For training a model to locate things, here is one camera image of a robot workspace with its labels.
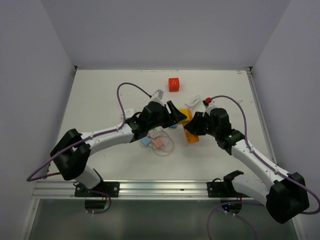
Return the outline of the pink usb charger plug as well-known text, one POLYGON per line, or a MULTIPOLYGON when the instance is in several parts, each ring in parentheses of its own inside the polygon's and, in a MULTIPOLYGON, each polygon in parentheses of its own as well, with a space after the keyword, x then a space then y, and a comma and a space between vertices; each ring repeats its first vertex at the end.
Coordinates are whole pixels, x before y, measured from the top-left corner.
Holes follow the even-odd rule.
POLYGON ((165 146, 165 143, 160 138, 154 139, 152 144, 155 149, 162 149, 165 146))

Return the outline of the orange power strip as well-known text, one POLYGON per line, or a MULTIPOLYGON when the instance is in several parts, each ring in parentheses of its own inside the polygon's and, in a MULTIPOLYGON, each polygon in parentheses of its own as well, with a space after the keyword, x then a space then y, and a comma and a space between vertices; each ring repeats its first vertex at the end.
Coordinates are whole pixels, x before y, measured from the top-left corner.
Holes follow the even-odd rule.
POLYGON ((184 130, 184 134, 185 134, 185 138, 188 144, 194 144, 199 142, 199 136, 196 134, 192 134, 189 131, 187 131, 186 129, 184 130))

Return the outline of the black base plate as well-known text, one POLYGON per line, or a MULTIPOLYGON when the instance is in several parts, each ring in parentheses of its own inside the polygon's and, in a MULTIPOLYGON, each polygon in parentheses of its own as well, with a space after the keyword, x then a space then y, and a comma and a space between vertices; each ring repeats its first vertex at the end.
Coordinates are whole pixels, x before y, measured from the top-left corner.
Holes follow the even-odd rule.
POLYGON ((215 178, 206 183, 207 194, 209 198, 236 198, 239 192, 235 191, 232 181, 244 173, 240 170, 235 170, 223 177, 223 179, 215 178))
POLYGON ((120 191, 120 183, 117 181, 103 181, 89 190, 77 181, 73 183, 73 186, 75 187, 74 196, 78 198, 99 198, 103 197, 102 193, 111 198, 117 198, 120 191))

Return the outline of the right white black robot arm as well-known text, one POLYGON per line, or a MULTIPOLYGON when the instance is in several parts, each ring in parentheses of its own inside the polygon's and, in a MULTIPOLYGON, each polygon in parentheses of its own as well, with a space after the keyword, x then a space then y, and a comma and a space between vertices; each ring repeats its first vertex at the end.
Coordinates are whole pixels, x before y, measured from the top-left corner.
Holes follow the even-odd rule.
POLYGON ((227 196, 244 194, 264 205, 271 217, 283 224, 307 210, 310 206, 305 180, 299 173, 289 173, 259 156, 245 135, 232 128, 227 111, 214 108, 210 112, 196 112, 184 128, 198 136, 210 135, 217 145, 230 156, 245 164, 256 176, 249 178, 240 170, 223 177, 221 183, 208 182, 207 186, 227 196))

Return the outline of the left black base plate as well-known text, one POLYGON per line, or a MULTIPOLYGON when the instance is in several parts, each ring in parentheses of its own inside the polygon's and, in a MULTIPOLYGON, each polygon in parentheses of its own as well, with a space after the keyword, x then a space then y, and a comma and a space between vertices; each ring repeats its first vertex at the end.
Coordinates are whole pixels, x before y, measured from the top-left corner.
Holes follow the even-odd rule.
POLYGON ((103 181, 89 190, 77 181, 73 183, 73 186, 75 187, 74 196, 78 198, 99 198, 103 197, 102 193, 111 198, 117 198, 120 191, 120 183, 117 181, 103 181))

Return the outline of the aluminium front rail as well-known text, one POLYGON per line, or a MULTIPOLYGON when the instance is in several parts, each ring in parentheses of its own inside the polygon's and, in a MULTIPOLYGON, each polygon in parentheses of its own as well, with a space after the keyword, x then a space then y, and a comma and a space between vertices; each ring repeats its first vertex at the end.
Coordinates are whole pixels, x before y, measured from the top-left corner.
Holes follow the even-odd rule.
MULTIPOLYGON (((256 200, 266 202, 269 188, 258 179, 238 176, 233 187, 238 197, 208 197, 209 180, 109 180, 119 182, 118 197, 114 200, 256 200)), ((103 197, 75 197, 73 181, 39 180, 31 197, 34 200, 95 200, 103 197)))

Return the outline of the pink blue white adapter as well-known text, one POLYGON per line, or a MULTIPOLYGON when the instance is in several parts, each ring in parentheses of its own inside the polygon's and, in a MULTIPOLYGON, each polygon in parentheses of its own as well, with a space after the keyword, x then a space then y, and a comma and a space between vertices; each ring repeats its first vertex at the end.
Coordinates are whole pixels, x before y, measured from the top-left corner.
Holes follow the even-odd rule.
POLYGON ((131 118, 135 114, 135 109, 134 108, 127 108, 124 109, 123 112, 121 113, 121 118, 123 119, 124 117, 126 119, 131 118))

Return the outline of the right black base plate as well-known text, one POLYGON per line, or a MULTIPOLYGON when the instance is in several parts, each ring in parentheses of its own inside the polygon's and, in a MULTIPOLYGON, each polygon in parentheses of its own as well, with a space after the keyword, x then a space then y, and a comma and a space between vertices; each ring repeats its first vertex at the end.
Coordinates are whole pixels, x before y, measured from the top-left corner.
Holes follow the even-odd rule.
POLYGON ((235 191, 232 181, 244 173, 240 170, 235 170, 223 177, 223 179, 215 178, 206 183, 207 194, 209 198, 236 198, 239 192, 235 191))

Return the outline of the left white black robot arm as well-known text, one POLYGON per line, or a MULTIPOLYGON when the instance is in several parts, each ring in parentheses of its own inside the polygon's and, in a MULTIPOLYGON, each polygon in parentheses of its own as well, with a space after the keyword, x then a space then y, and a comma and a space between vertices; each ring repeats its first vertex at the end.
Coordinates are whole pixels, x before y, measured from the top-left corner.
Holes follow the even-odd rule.
POLYGON ((116 145, 136 142, 157 127, 165 129, 186 119, 187 116, 171 101, 166 104, 151 101, 123 124, 103 131, 80 133, 75 128, 68 130, 50 156, 65 181, 76 180, 96 197, 103 193, 104 184, 101 176, 87 166, 90 156, 116 145))

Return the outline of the blue usb charger plug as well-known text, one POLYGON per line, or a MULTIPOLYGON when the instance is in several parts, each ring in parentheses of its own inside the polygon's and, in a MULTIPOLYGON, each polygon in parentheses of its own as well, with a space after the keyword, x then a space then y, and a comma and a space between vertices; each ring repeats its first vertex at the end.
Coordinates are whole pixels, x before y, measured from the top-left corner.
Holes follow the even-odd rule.
POLYGON ((143 147, 148 148, 152 144, 152 139, 149 138, 148 136, 145 136, 140 139, 140 143, 142 144, 143 147))

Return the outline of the red cube socket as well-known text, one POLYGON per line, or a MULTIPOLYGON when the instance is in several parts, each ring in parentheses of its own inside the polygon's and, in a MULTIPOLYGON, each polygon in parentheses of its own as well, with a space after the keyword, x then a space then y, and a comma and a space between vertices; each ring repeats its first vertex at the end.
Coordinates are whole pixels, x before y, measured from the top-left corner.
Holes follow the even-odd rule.
POLYGON ((180 80, 178 77, 172 77, 168 79, 169 92, 178 92, 180 90, 180 80))

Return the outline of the grey plug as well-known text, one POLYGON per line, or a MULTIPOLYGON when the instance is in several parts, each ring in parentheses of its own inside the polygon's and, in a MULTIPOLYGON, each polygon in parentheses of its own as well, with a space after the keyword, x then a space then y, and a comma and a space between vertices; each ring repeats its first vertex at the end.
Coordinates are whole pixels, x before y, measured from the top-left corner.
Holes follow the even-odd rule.
POLYGON ((153 138, 153 139, 157 138, 162 135, 162 128, 160 126, 158 126, 154 129, 150 130, 148 133, 151 138, 153 138))

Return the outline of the yellow cube socket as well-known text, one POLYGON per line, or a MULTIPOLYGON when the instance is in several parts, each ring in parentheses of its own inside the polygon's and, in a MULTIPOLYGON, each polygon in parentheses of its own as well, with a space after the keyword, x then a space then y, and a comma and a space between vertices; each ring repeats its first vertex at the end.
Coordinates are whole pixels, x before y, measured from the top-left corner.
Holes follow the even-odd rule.
POLYGON ((186 116, 186 119, 180 121, 177 125, 185 125, 185 124, 189 123, 192 120, 193 114, 192 114, 191 109, 180 108, 179 111, 186 116))

